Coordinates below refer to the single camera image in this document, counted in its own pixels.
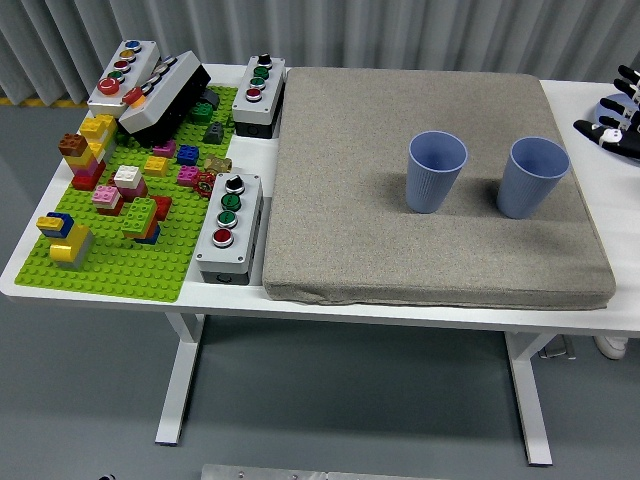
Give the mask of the right white-black robot hand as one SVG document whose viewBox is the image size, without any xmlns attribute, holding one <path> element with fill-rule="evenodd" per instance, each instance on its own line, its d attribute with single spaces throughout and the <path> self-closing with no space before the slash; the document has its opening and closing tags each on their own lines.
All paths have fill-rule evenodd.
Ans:
<svg viewBox="0 0 640 480">
<path fill-rule="evenodd" d="M 603 97 L 595 109 L 596 122 L 576 120 L 574 128 L 613 154 L 639 160 L 639 71 L 620 65 L 613 82 L 617 94 Z"/>
</svg>

